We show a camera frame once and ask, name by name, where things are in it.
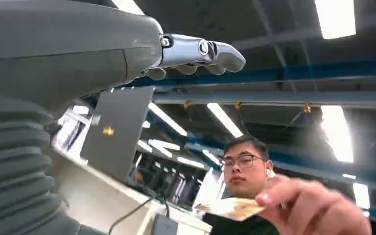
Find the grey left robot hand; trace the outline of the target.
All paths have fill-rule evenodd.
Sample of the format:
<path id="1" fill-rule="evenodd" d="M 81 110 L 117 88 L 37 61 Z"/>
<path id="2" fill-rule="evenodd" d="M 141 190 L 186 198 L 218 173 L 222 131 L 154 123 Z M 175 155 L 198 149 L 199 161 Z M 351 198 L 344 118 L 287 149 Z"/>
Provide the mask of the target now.
<path id="1" fill-rule="evenodd" d="M 0 111 L 62 113 L 83 95 L 167 68 L 215 75 L 246 63 L 233 46 L 165 33 L 152 17 L 76 0 L 0 0 Z"/>

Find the person's hand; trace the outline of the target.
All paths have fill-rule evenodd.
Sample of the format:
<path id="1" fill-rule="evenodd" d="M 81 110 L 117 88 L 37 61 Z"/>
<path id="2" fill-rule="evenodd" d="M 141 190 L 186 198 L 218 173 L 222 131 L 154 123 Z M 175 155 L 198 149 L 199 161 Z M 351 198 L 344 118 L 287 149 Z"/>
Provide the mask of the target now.
<path id="1" fill-rule="evenodd" d="M 278 175 L 255 200 L 259 215 L 281 235 L 370 235 L 363 211 L 342 193 L 318 181 Z"/>

